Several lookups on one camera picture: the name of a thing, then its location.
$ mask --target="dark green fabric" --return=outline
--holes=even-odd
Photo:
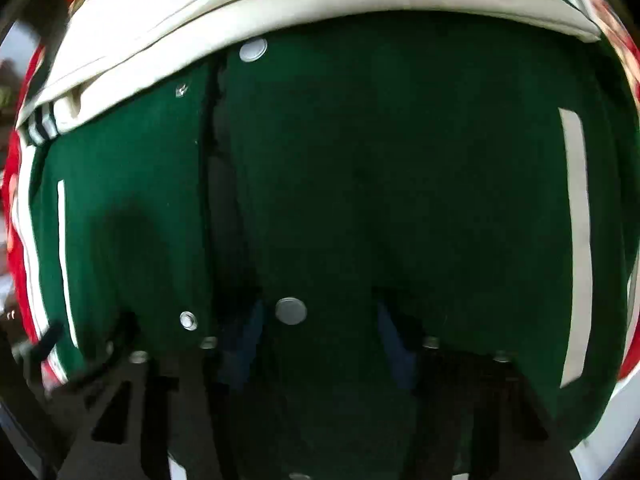
[[[380,289],[428,335],[514,355],[576,444],[616,380],[623,238],[630,247],[638,238],[638,158],[619,156],[636,145],[635,110],[602,98],[603,47],[437,12],[265,38],[252,63],[230,49],[220,108],[266,302],[300,298],[308,317],[295,327],[271,320],[258,354],[273,357],[236,399],[238,420],[252,414],[236,436],[248,478],[266,464],[275,476],[397,473],[414,405],[389,386],[373,321]],[[572,245],[559,108],[584,128],[593,255],[588,358],[562,390]]]
[[[67,370],[92,357],[121,310],[133,311],[140,345],[197,345],[212,327],[204,243],[200,135],[210,69],[177,73],[77,130],[38,148],[31,211],[49,319],[67,323],[58,257],[58,193],[66,192],[66,260],[80,351],[58,345]],[[176,97],[176,88],[188,90]],[[196,315],[188,332],[180,313]]]

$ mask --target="silver snap fastener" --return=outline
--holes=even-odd
[[[285,325],[297,325],[306,319],[306,305],[296,298],[282,298],[276,303],[276,317]]]
[[[509,363],[511,359],[509,359],[505,352],[499,351],[495,353],[494,361],[497,363]]]
[[[185,84],[178,86],[178,88],[175,89],[175,96],[176,97],[182,97],[183,95],[185,95],[187,93],[187,90],[189,89],[189,87]]]
[[[422,342],[422,348],[430,348],[432,350],[440,348],[440,340],[437,337],[427,336]]]
[[[142,363],[146,363],[149,359],[149,354],[144,350],[136,350],[132,352],[129,356],[129,361],[135,365],[141,365]]]
[[[183,312],[180,314],[180,324],[187,330],[196,330],[198,327],[198,320],[191,312]]]
[[[240,59],[245,63],[251,63],[256,59],[260,59],[265,52],[267,52],[267,40],[258,38],[240,47]]]
[[[200,343],[200,348],[203,350],[211,350],[216,346],[218,346],[218,338],[214,336],[206,337],[202,340],[202,343]]]

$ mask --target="black and white stripe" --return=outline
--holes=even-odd
[[[28,144],[36,146],[55,139],[60,131],[53,114],[53,104],[45,103],[37,107],[18,130]]]

